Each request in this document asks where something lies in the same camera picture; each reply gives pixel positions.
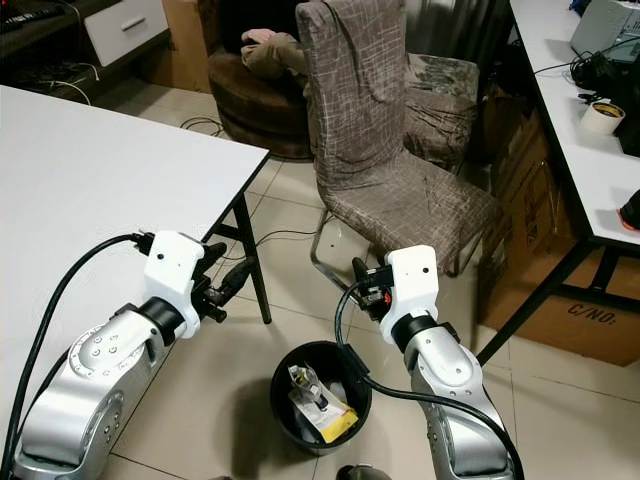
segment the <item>round ottoman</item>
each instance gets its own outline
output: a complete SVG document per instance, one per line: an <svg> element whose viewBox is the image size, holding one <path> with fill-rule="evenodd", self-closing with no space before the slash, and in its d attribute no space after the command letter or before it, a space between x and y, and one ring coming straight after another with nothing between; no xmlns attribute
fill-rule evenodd
<svg viewBox="0 0 640 480"><path fill-rule="evenodd" d="M209 57L209 82L231 138L281 157L312 157L306 100L293 78L261 80L247 71L239 55L218 52Z"/></svg>

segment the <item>white tabletop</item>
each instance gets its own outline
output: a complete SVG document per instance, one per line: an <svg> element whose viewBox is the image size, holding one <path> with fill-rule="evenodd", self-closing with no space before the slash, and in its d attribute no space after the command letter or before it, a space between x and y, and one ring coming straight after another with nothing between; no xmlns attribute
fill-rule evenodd
<svg viewBox="0 0 640 480"><path fill-rule="evenodd" d="M569 41L580 17L568 10L569 0L510 1L534 71L575 58ZM640 158L625 155L616 137L581 128L587 107L568 67L535 77L593 235L640 246L640 233L625 229L617 214L640 189Z"/></svg>
<svg viewBox="0 0 640 480"><path fill-rule="evenodd" d="M107 238L178 230L201 238L267 151L0 87L0 445L27 352L67 269ZM145 257L101 253L68 287L29 396L64 349L140 300Z"/></svg>

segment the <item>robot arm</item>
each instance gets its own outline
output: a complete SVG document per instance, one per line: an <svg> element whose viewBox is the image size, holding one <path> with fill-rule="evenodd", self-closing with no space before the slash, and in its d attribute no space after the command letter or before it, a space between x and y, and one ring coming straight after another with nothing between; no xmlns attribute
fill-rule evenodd
<svg viewBox="0 0 640 480"><path fill-rule="evenodd" d="M208 315L244 285L252 259L230 272L219 289L204 275L226 246L202 245L176 232L145 234L149 259L144 303L126 305L85 332L28 413L13 474L24 480L97 478L108 454L169 347L189 338Z"/></svg>
<svg viewBox="0 0 640 480"><path fill-rule="evenodd" d="M460 345L450 325L436 322L438 277L433 248L397 250L388 254L387 262L382 270L390 268L392 276L363 271L356 263L356 277L382 279L361 293L378 304L372 306L378 315L380 302L386 305L380 329L384 339L404 354L412 390L475 407L504 429L483 388L477 359ZM424 402L421 406L439 480L515 478L505 446L485 423L451 407Z"/></svg>

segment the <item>beige cloth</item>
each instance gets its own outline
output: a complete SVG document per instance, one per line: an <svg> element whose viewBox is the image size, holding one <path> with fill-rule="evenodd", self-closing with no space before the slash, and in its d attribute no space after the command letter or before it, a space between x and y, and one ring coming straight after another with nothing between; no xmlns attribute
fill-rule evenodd
<svg viewBox="0 0 640 480"><path fill-rule="evenodd" d="M265 80L280 78L289 72L302 87L307 101L307 121L309 124L309 143L315 155L317 147L317 119L311 98L311 87L307 78L307 63L302 45L288 33L276 33L266 43L245 45L241 50L242 63L256 77Z"/></svg>

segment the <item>cardboard box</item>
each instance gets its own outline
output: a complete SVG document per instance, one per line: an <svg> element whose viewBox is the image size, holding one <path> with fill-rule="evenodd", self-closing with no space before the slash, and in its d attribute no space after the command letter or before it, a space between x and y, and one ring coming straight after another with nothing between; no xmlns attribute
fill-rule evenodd
<svg viewBox="0 0 640 480"><path fill-rule="evenodd" d="M482 159L491 163L504 150L522 115L530 113L529 103L525 97L509 95L496 83L489 84L480 114L480 139L474 147Z"/></svg>
<svg viewBox="0 0 640 480"><path fill-rule="evenodd" d="M483 324L500 328L575 245L577 235L561 189L553 181L549 147L534 113L503 158L496 195L505 217L484 236L479 269ZM586 288L602 251L594 252L565 282ZM640 299L640 261L621 258L608 293ZM640 358L640 315L550 297L518 336L616 365Z"/></svg>
<svg viewBox="0 0 640 480"><path fill-rule="evenodd" d="M207 46L197 0L163 0L171 41L140 62L145 81L211 93Z"/></svg>

